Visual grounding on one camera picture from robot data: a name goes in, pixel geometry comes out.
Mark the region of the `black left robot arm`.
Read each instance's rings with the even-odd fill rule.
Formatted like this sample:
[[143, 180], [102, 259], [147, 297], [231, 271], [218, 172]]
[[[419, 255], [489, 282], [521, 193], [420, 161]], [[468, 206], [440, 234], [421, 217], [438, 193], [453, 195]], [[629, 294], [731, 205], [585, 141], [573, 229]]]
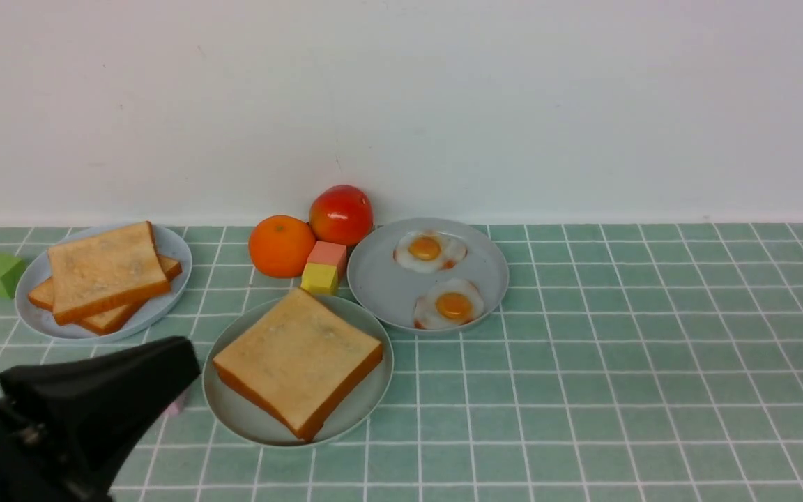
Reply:
[[182, 336], [0, 372], [0, 501], [111, 501], [137, 442], [200, 374]]

